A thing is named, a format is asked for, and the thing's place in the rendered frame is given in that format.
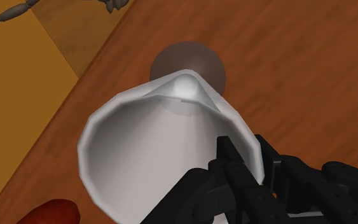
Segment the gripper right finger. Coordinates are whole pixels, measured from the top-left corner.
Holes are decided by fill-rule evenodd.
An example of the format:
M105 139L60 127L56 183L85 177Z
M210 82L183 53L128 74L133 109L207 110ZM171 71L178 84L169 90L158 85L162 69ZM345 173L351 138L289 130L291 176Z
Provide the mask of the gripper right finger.
M314 169L298 157L279 154L263 136L263 184L299 224L358 224L358 168L330 161Z

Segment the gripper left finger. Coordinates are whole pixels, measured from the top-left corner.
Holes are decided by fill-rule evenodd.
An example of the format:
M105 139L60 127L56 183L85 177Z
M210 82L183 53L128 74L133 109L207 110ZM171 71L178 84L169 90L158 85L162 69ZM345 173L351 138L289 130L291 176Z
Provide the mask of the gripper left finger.
M217 157L208 169L192 168L141 224L291 224L266 186L258 184L230 138L217 138Z

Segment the white cup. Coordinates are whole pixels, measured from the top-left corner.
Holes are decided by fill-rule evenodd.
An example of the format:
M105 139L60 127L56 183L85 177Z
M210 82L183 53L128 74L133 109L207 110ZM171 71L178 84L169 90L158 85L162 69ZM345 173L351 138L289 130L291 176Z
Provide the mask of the white cup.
M261 147L250 128L198 73L183 69L115 95L89 117L79 175L112 220L140 224L186 171L215 159L219 136L231 139L261 183Z

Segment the brown wooden table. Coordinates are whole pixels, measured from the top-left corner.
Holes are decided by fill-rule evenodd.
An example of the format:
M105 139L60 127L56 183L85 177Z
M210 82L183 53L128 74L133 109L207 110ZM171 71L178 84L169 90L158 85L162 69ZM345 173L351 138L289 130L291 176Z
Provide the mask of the brown wooden table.
M224 98L278 152L358 167L358 0L134 0L1 191L0 224L54 198L74 201L81 224L114 224L79 178L78 139L180 41L219 55Z

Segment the red round fruit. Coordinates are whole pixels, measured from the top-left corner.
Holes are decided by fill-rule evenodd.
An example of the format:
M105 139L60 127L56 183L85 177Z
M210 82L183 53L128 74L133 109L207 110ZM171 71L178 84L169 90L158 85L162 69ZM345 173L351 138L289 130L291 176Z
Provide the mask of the red round fruit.
M79 224L77 205L67 199L53 199L34 208L17 224Z

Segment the grey jointed figure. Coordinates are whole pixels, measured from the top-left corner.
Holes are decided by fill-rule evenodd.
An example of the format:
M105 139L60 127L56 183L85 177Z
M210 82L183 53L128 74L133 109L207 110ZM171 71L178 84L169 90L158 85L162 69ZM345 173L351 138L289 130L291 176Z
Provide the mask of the grey jointed figure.
M25 0L24 3L20 3L17 5L8 8L7 10L0 13L0 22L5 22L7 20L11 20L15 17L18 17L24 14L26 11L31 9L34 5L36 5L40 0ZM98 0L106 5L106 10L109 13L112 13L114 9L120 10L124 6L126 6L129 0Z

